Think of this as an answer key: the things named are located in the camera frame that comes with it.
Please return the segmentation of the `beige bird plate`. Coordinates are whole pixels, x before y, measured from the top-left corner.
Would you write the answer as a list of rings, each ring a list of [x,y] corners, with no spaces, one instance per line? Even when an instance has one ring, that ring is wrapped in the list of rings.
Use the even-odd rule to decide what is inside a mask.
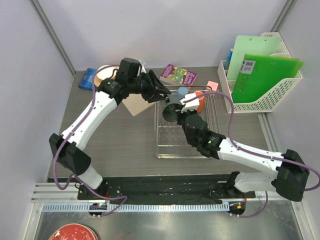
[[[98,68],[97,73],[94,76],[94,85],[98,87],[101,82],[107,78],[115,79],[116,77],[116,70],[114,69],[119,69],[118,65],[103,65]]]

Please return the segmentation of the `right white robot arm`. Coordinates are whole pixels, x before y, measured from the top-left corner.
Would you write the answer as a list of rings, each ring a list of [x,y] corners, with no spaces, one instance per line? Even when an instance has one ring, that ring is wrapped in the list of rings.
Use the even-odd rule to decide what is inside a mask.
[[[233,161],[260,172],[235,173],[225,186],[230,197],[251,191],[270,191],[290,201],[302,200],[310,168],[296,151],[272,152],[236,143],[209,130],[207,122],[196,111],[179,112],[177,124],[182,127],[187,143],[202,156]]]

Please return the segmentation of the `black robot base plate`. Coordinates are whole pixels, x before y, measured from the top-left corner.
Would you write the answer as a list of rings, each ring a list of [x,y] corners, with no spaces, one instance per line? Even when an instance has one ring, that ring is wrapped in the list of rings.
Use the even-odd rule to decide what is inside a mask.
[[[254,191],[242,193],[232,186],[236,174],[104,177],[98,194],[127,205],[208,205],[230,199],[254,199]]]

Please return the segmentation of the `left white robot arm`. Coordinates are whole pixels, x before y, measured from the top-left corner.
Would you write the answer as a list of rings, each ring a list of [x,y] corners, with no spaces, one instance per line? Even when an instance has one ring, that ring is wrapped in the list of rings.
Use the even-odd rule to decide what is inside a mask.
[[[92,134],[102,121],[130,95],[140,95],[148,103],[164,100],[171,94],[152,70],[146,71],[139,60],[125,57],[119,65],[104,65],[95,76],[106,72],[106,78],[92,83],[92,99],[78,118],[61,134],[52,134],[49,144],[53,156],[52,173],[56,186],[57,164],[71,172],[71,176],[89,187],[89,194],[100,200],[107,192],[102,176],[84,153]]]

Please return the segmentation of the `orange cup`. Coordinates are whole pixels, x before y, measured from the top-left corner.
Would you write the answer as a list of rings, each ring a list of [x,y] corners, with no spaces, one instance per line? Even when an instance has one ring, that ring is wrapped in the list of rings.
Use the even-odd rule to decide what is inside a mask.
[[[195,91],[194,92],[196,94],[196,96],[200,96],[203,94],[202,91]],[[199,100],[199,106],[197,108],[197,113],[201,113],[203,110],[204,110],[204,107],[205,107],[205,97],[204,96],[201,96],[198,98]]]

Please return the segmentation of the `grey mug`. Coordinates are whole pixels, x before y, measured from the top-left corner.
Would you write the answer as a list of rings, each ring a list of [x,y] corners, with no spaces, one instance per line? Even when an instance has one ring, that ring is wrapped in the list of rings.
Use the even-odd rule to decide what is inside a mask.
[[[181,102],[175,95],[167,95],[161,103],[162,117],[168,122],[176,122],[177,112],[181,109]]]

